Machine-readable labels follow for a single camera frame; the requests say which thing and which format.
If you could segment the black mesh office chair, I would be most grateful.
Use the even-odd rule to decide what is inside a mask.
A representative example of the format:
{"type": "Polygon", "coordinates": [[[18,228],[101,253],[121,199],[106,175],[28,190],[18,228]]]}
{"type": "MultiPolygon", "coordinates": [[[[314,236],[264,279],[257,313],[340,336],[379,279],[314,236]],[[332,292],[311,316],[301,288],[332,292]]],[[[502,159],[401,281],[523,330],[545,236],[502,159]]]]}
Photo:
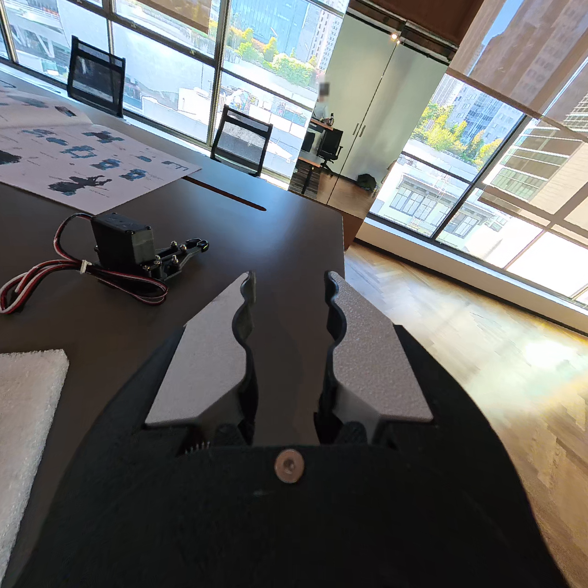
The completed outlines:
{"type": "Polygon", "coordinates": [[[210,158],[259,178],[272,131],[272,124],[225,105],[210,158]]]}
{"type": "Polygon", "coordinates": [[[71,37],[68,97],[123,117],[126,59],[71,37]]]}

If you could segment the window with roller blinds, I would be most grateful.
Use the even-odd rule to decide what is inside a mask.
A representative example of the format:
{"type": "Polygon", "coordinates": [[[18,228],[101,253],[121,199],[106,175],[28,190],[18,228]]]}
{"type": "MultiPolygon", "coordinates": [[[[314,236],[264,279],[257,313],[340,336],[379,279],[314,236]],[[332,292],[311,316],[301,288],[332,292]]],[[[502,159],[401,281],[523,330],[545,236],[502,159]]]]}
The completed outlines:
{"type": "Polygon", "coordinates": [[[587,310],[587,1],[483,1],[368,217],[587,310]]]}

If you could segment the white foam square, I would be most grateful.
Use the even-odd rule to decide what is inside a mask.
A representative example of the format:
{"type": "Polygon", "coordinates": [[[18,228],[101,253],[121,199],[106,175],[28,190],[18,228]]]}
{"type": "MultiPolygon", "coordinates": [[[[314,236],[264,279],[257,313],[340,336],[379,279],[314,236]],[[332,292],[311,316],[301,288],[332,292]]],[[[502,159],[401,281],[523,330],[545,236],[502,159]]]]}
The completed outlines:
{"type": "Polygon", "coordinates": [[[1,354],[1,580],[69,365],[63,349],[1,354]]]}

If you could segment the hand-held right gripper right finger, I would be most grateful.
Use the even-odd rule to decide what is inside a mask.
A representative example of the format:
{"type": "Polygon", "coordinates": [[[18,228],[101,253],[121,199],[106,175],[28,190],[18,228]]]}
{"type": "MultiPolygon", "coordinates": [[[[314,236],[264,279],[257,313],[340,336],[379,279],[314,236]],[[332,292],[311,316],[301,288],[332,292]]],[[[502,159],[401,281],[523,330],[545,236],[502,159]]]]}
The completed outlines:
{"type": "Polygon", "coordinates": [[[432,423],[433,414],[392,321],[335,271],[325,272],[323,389],[315,412],[321,445],[351,437],[376,444],[390,422],[432,423]]]}

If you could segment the small wood-edged table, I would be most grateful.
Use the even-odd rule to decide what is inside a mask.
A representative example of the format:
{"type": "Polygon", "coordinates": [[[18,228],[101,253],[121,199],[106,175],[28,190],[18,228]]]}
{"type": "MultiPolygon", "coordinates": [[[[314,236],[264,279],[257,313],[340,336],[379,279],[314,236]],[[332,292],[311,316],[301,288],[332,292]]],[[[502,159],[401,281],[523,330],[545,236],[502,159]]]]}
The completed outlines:
{"type": "Polygon", "coordinates": [[[311,152],[304,151],[304,150],[301,150],[299,152],[297,162],[304,162],[304,163],[308,164],[308,166],[309,166],[305,181],[303,183],[302,190],[300,192],[300,194],[302,196],[305,196],[306,190],[311,182],[312,175],[315,170],[321,169],[322,162],[321,162],[320,158],[318,158],[315,154],[313,154],[311,152]]]}

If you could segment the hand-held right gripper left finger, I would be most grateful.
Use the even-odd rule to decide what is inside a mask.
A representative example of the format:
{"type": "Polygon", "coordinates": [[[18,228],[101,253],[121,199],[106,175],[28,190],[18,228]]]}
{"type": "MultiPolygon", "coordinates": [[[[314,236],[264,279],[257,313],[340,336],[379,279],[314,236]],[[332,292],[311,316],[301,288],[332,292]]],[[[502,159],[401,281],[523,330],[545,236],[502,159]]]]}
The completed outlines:
{"type": "Polygon", "coordinates": [[[146,416],[147,428],[188,426],[196,440],[251,445],[258,383],[247,344],[256,275],[240,275],[185,325],[146,416]]]}

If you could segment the dark desk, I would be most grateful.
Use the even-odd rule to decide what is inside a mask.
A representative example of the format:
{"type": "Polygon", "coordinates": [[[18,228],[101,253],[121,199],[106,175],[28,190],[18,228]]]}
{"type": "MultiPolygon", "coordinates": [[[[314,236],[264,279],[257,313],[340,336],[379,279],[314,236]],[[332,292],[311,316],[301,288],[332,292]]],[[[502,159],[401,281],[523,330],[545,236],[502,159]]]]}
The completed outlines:
{"type": "Polygon", "coordinates": [[[1,317],[1,352],[63,349],[70,368],[33,482],[3,587],[30,560],[70,462],[99,414],[172,332],[240,274],[256,274],[248,344],[259,386],[254,442],[316,445],[313,413],[330,336],[324,273],[344,274],[342,217],[334,210],[219,164],[160,132],[137,126],[7,67],[1,80],[42,97],[63,98],[102,125],[201,167],[115,208],[150,224],[158,247],[203,238],[209,251],[171,281],[164,304],[147,306],[72,271],[47,277],[22,312],[1,317]]]}

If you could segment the open instruction booklet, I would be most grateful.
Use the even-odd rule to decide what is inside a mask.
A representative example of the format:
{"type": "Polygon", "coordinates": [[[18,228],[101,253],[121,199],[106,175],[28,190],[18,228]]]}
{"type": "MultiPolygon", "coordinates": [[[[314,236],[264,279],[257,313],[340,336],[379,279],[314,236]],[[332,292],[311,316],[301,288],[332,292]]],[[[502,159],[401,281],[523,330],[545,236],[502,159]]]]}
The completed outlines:
{"type": "Polygon", "coordinates": [[[96,215],[200,169],[92,123],[63,99],[1,81],[1,187],[96,215]]]}

